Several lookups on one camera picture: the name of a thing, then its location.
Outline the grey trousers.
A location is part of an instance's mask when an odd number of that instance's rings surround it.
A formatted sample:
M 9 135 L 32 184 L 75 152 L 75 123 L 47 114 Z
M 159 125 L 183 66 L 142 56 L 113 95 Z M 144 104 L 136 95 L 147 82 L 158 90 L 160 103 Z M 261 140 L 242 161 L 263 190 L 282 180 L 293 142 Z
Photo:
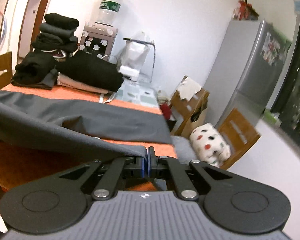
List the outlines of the grey trousers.
M 87 100 L 48 99 L 0 90 L 0 140 L 11 145 L 108 160 L 146 157 L 141 146 L 172 144 L 163 116 Z

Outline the stack of dark folded clothes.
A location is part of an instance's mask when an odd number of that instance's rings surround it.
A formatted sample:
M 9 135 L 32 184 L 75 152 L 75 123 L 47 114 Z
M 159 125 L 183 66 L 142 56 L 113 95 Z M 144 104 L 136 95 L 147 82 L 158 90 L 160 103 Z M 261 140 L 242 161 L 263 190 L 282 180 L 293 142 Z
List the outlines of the stack of dark folded clothes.
M 62 16 L 57 13 L 44 15 L 45 22 L 39 26 L 39 34 L 31 43 L 34 49 L 42 51 L 62 50 L 66 54 L 78 49 L 78 38 L 74 32 L 79 20 Z

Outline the polka dot plush pillow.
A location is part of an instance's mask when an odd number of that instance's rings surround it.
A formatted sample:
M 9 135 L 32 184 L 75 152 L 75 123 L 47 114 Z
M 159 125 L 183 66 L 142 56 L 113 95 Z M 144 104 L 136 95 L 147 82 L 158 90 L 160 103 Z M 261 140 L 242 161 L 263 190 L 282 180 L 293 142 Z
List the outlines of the polka dot plush pillow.
M 230 145 L 210 123 L 196 127 L 189 140 L 199 160 L 220 167 L 231 156 Z

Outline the wooden chair with paper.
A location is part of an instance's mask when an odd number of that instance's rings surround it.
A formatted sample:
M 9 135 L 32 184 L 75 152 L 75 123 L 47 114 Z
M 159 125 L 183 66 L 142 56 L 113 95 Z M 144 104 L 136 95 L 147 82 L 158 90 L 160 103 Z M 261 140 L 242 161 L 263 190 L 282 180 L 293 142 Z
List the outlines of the wooden chair with paper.
M 187 122 L 191 119 L 191 116 L 197 111 L 201 110 L 201 107 L 207 106 L 208 96 L 210 95 L 210 92 L 205 90 L 201 86 L 199 86 L 198 92 L 193 94 L 190 100 L 181 97 L 178 88 L 181 87 L 181 85 L 183 85 L 186 80 L 190 81 L 190 84 L 196 83 L 196 81 L 193 81 L 191 78 L 185 75 L 182 81 L 177 86 L 175 93 L 171 97 L 170 108 L 174 110 L 174 113 L 178 113 L 175 117 L 177 122 L 172 128 L 171 135 L 181 136 Z

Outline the white power adapter box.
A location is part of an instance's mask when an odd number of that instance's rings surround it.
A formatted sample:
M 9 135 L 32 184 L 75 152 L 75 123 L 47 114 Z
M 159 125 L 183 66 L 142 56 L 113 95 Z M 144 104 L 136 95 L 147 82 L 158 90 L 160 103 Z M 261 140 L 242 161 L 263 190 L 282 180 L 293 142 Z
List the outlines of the white power adapter box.
M 131 68 L 129 66 L 121 65 L 119 67 L 119 72 L 125 76 L 126 78 L 129 78 L 131 81 L 137 81 L 140 75 L 140 71 L 138 69 Z

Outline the beige folded garment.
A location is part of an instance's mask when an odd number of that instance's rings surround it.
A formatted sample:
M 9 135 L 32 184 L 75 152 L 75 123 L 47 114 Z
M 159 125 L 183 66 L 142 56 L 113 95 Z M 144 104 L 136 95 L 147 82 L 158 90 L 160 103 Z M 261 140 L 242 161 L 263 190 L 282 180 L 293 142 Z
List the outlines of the beige folded garment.
M 64 86 L 72 89 L 78 89 L 86 92 L 91 92 L 91 93 L 99 93 L 99 94 L 108 94 L 109 90 L 107 89 L 102 89 L 102 88 L 96 88 L 90 85 L 87 85 L 82 82 L 78 82 L 76 80 L 73 80 L 66 75 L 62 73 L 58 73 L 57 77 L 57 85 L 59 86 Z

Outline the large black folded garment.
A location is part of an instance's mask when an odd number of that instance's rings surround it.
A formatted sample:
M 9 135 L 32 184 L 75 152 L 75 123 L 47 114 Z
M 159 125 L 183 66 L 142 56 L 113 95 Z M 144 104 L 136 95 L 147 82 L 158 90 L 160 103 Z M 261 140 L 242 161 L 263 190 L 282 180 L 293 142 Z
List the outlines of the large black folded garment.
M 56 69 L 75 81 L 112 92 L 117 92 L 123 83 L 115 64 L 81 50 L 57 63 Z

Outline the orange patterned table mat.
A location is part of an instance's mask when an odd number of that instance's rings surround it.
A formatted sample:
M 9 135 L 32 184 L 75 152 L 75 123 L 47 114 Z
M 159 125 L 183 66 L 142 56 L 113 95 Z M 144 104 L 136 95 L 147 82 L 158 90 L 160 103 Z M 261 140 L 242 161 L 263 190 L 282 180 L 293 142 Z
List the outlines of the orange patterned table mat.
M 52 90 L 7 85 L 3 90 L 33 94 L 50 99 L 83 99 L 98 102 L 99 95 L 55 87 Z M 0 199 L 18 185 L 77 166 L 84 161 L 68 154 L 26 149 L 0 142 Z

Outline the dark grey folded cloth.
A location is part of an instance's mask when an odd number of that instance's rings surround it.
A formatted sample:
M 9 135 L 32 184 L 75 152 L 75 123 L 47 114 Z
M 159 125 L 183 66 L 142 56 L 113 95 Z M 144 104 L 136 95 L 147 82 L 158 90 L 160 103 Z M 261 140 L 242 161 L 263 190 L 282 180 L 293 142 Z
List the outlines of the dark grey folded cloth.
M 11 84 L 17 87 L 40 88 L 51 90 L 57 82 L 58 71 L 52 69 L 42 79 L 39 76 L 24 75 L 21 77 L 12 77 Z

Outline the white plastic bag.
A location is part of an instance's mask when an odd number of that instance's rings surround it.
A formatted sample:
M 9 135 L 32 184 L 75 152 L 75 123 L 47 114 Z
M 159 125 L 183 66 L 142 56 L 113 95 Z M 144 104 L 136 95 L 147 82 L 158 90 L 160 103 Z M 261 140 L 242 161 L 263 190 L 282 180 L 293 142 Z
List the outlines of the white plastic bag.
M 153 41 L 143 31 L 131 37 L 125 37 L 123 40 L 126 44 L 120 54 L 119 66 L 129 66 L 141 71 L 150 48 L 153 46 Z

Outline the pink water dispenser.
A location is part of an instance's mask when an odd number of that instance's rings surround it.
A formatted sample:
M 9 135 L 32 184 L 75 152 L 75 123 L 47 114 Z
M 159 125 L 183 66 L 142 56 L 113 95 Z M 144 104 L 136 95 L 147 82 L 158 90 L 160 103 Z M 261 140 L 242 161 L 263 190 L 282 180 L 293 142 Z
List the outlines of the pink water dispenser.
M 111 51 L 118 29 L 101 23 L 89 23 L 84 26 L 78 49 L 110 61 Z

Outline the black garment on left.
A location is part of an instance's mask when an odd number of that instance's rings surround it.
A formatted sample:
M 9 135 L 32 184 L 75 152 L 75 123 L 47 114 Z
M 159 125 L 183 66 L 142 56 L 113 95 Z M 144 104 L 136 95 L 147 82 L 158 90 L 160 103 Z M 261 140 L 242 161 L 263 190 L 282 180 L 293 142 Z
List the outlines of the black garment on left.
M 35 85 L 55 69 L 55 58 L 41 50 L 28 53 L 21 63 L 15 67 L 12 83 L 17 85 Z

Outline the silver refrigerator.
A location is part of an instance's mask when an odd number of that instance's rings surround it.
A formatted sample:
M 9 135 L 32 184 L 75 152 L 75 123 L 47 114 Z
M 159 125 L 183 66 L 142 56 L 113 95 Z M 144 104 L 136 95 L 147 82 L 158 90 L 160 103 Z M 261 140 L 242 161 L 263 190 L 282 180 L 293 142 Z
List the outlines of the silver refrigerator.
M 204 88 L 206 121 L 219 127 L 236 108 L 256 125 L 273 94 L 291 42 L 272 24 L 229 22 Z

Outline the wooden chair at left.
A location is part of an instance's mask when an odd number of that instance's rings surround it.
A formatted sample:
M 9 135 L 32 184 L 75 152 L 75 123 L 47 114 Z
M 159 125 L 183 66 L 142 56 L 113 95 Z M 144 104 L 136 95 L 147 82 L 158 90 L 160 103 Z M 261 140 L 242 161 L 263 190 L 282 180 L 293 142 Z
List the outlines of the wooden chair at left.
M 12 79 L 12 53 L 9 51 L 0 55 L 0 89 L 11 83 Z

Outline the clear water bottle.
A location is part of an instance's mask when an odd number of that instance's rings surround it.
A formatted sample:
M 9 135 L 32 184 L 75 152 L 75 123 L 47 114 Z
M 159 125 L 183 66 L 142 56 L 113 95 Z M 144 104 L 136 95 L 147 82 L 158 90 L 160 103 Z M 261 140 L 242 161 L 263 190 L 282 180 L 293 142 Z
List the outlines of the clear water bottle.
M 96 23 L 113 26 L 123 0 L 101 0 Z

